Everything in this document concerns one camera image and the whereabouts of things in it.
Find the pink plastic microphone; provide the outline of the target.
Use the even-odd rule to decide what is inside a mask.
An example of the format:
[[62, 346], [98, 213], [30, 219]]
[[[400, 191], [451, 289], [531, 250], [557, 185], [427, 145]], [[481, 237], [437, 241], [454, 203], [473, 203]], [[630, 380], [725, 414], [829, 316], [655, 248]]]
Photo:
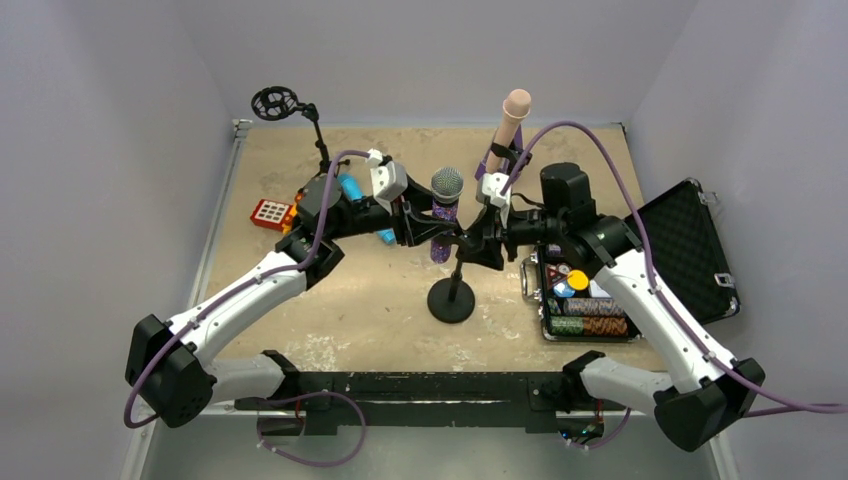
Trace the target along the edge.
[[514, 140], [522, 121], [528, 116], [532, 106], [532, 97], [527, 90], [512, 90], [502, 103], [502, 117], [490, 143], [485, 160], [485, 172], [495, 173], [501, 165], [496, 154], [499, 147], [507, 148]]

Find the black round-base stand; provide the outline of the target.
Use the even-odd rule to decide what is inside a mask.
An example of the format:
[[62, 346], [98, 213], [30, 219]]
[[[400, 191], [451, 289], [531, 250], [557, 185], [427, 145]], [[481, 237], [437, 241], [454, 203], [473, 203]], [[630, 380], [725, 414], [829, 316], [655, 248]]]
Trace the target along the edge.
[[463, 278], [465, 243], [456, 236], [440, 235], [436, 242], [443, 247], [457, 246], [456, 264], [447, 278], [435, 282], [428, 291], [427, 308], [430, 314], [445, 324], [466, 321], [474, 311], [475, 295]]
[[533, 154], [528, 153], [522, 148], [518, 148], [514, 141], [508, 147], [492, 143], [489, 148], [490, 153], [494, 153], [500, 161], [497, 173], [514, 176], [518, 179], [522, 170], [532, 161]]

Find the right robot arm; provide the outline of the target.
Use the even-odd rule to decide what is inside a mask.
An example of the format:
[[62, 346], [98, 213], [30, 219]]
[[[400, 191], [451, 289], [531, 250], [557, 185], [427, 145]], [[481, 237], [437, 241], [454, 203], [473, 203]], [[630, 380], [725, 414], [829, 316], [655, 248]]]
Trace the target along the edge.
[[574, 163], [545, 167], [543, 203], [517, 211], [508, 177], [485, 173], [476, 199], [483, 209], [460, 257], [493, 269], [520, 245], [558, 245], [570, 266], [588, 274], [623, 308], [660, 355], [664, 373], [627, 366], [590, 351], [563, 368], [561, 396], [579, 403], [611, 400], [650, 415], [665, 437], [693, 452], [743, 418], [765, 373], [713, 339], [653, 271], [648, 241], [620, 218], [597, 212], [589, 179]]

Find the black round-base stand front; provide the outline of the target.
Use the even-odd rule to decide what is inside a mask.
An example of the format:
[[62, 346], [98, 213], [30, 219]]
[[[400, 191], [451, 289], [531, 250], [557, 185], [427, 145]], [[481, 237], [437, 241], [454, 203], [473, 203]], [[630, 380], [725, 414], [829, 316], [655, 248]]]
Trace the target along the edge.
[[514, 141], [508, 147], [492, 143], [489, 148], [490, 153], [494, 153], [500, 161], [497, 173], [514, 176], [518, 179], [522, 170], [532, 161], [533, 154], [528, 153], [522, 148], [518, 148]]

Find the purple glitter microphone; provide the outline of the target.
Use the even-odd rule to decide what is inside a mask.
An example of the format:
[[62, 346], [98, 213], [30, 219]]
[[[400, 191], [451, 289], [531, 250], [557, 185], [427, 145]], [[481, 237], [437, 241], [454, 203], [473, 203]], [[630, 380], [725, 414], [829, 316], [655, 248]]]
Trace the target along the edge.
[[[431, 212], [434, 217], [455, 221], [457, 219], [459, 198], [464, 189], [464, 179], [455, 167], [443, 167], [437, 170], [430, 182], [433, 195]], [[436, 264], [448, 261], [452, 247], [438, 239], [431, 241], [430, 258]]]

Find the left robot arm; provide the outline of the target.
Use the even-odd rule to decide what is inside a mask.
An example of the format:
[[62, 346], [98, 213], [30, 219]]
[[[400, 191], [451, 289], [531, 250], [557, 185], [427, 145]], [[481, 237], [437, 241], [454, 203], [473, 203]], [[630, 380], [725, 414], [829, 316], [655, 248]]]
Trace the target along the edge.
[[163, 321], [154, 315], [134, 327], [125, 378], [132, 399], [142, 398], [149, 422], [181, 427], [209, 404], [242, 398], [278, 398], [296, 369], [275, 353], [244, 362], [217, 355], [242, 331], [323, 280], [344, 254], [335, 239], [393, 229], [404, 246], [451, 231], [447, 215], [464, 188], [453, 168], [438, 170], [424, 187], [386, 167], [372, 175], [374, 193], [349, 198], [332, 175], [312, 179], [300, 192], [293, 229], [248, 273], [199, 305]]

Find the blue plastic microphone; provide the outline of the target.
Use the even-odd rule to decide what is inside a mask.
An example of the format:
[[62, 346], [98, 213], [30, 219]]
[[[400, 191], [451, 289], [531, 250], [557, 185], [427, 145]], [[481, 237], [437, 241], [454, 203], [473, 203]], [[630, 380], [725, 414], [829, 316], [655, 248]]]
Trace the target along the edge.
[[[339, 181], [343, 193], [349, 200], [357, 201], [365, 198], [365, 194], [362, 191], [359, 183], [352, 175], [348, 173], [340, 173], [337, 176], [337, 179]], [[393, 245], [396, 242], [394, 232], [391, 229], [379, 230], [376, 232], [376, 235], [386, 245]]]

